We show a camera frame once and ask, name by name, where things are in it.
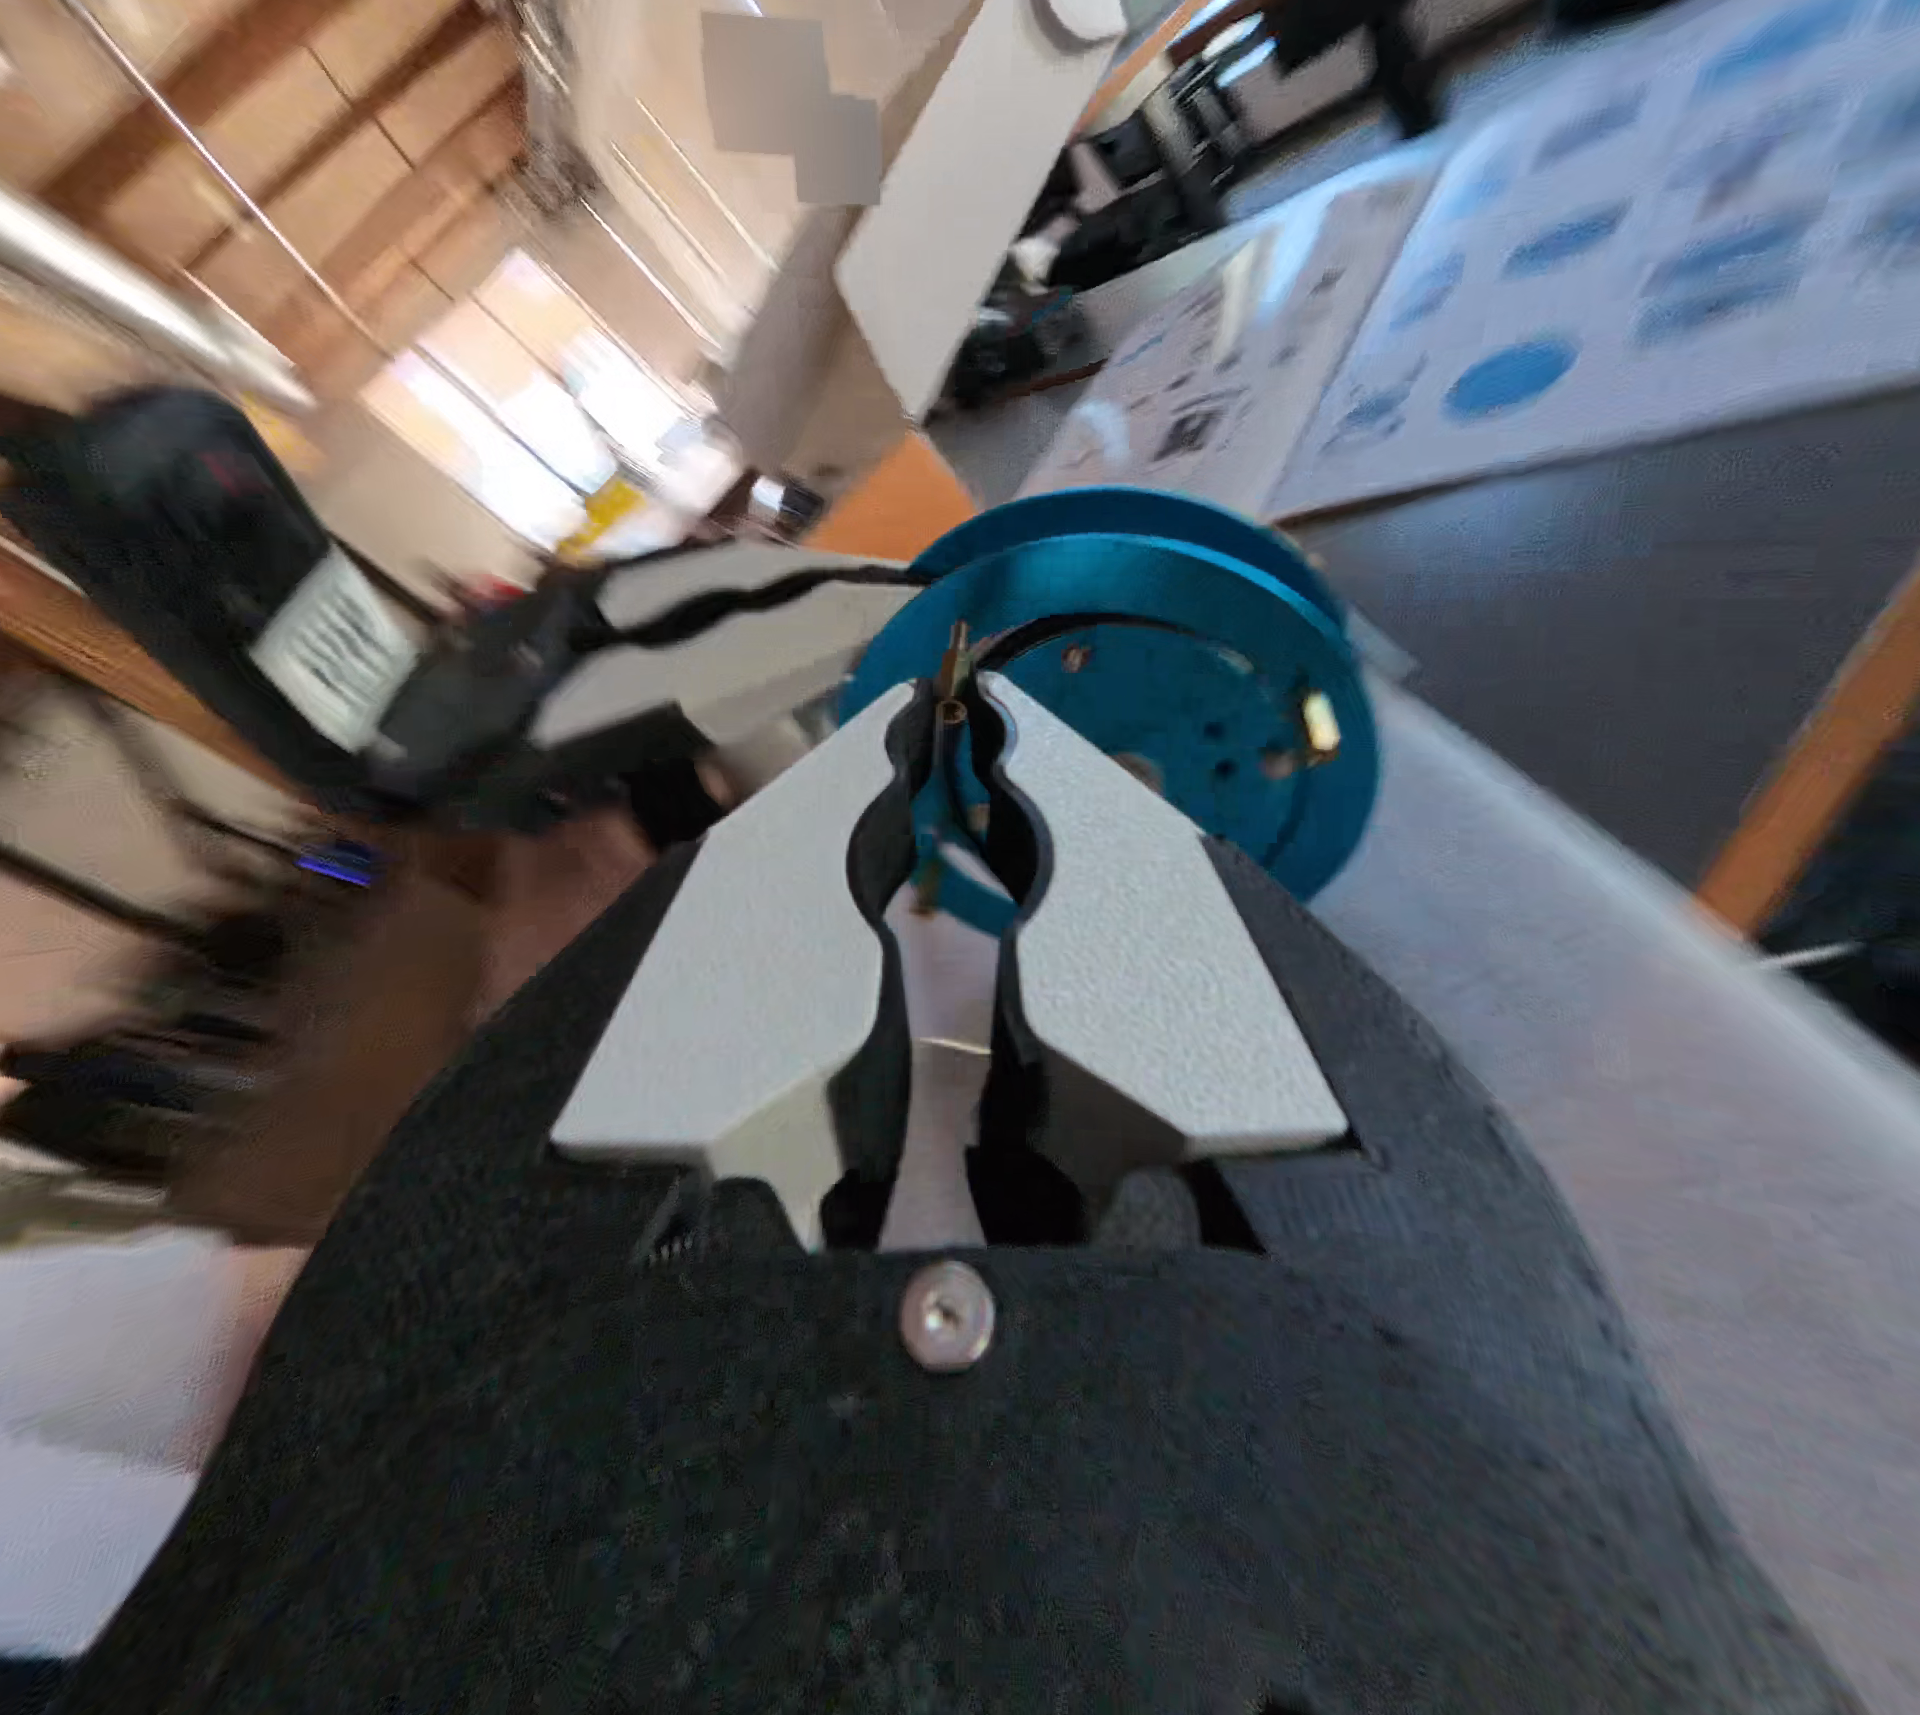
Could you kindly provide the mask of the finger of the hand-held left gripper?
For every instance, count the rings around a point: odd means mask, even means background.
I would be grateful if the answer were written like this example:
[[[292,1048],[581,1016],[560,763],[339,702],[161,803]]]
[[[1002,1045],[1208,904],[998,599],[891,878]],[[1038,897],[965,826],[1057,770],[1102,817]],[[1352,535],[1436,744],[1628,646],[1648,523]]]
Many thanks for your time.
[[[620,558],[588,599],[585,654],[766,648],[849,663],[937,575],[881,557],[765,540],[684,545]]]
[[[551,754],[642,721],[683,721],[727,746],[838,689],[918,589],[910,582],[823,582],[733,613],[670,646],[591,653],[540,702],[527,739]]]

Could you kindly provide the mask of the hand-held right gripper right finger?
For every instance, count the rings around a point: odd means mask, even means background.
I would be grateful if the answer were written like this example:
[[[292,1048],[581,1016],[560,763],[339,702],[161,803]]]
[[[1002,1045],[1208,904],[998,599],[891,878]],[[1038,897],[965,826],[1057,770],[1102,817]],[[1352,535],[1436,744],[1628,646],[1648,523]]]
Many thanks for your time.
[[[1005,677],[970,729],[1013,904],[970,1152],[985,1233],[1088,1238],[1137,1174],[1345,1145],[1204,832]]]

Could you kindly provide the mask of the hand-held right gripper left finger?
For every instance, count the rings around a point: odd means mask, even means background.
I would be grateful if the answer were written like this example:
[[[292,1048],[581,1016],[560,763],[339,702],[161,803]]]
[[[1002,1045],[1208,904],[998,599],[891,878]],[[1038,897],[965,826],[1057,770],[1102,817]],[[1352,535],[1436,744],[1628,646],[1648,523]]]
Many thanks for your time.
[[[765,1182],[801,1243],[883,1209],[910,1028],[885,915],[917,862],[928,683],[879,693],[700,846],[562,1104],[551,1145],[600,1165]]]

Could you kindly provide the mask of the blue disc with bearing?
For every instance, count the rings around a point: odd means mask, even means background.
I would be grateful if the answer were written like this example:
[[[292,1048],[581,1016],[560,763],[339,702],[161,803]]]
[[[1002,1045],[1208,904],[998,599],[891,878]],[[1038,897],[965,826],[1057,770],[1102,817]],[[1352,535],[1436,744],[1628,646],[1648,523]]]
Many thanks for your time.
[[[1326,693],[1311,678],[1269,677],[1233,646],[1120,618],[1009,629],[973,666],[1019,686],[1297,899],[1314,899],[1337,874],[1320,858],[1320,782],[1342,755],[1301,767],[1299,693]]]

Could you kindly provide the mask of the blue round metal base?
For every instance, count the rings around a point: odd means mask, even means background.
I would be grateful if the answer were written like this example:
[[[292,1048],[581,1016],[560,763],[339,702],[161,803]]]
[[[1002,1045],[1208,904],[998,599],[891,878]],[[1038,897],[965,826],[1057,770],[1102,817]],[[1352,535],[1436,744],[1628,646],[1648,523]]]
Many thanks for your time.
[[[996,636],[1081,618],[1170,623],[1334,700],[1343,754],[1325,773],[1325,865],[1345,869],[1380,793],[1380,732],[1345,605],[1280,535],[1208,502],[1134,485],[1072,488],[973,517],[922,551],[935,574],[871,640],[840,693],[852,719],[881,691],[935,677],[956,619],[971,661]]]

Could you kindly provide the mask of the orange cardboard box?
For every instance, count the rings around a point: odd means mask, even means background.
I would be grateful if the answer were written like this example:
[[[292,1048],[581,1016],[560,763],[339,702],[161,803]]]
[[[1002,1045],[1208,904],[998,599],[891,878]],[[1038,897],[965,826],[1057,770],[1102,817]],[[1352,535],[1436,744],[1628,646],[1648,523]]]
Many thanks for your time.
[[[798,223],[713,406],[802,526],[924,428],[1124,30],[1122,0],[970,0],[873,112],[873,199]]]

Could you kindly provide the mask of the white foam sheet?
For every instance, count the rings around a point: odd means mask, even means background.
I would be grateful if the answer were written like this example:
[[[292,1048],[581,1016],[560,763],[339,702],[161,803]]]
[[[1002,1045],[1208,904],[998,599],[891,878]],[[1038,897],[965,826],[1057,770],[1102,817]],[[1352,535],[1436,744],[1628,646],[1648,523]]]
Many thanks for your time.
[[[1874,1711],[1918,1708],[1916,1077],[1613,838],[1369,677],[1316,917],[1570,1201],[1673,1413]]]

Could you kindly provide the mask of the printed instruction booklet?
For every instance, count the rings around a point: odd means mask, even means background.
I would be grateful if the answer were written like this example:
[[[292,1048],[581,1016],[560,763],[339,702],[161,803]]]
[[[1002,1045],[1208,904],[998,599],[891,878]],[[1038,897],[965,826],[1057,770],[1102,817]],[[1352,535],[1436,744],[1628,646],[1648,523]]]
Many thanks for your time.
[[[1916,389],[1918,0],[1690,0],[1305,192],[1020,495],[1297,520]]]

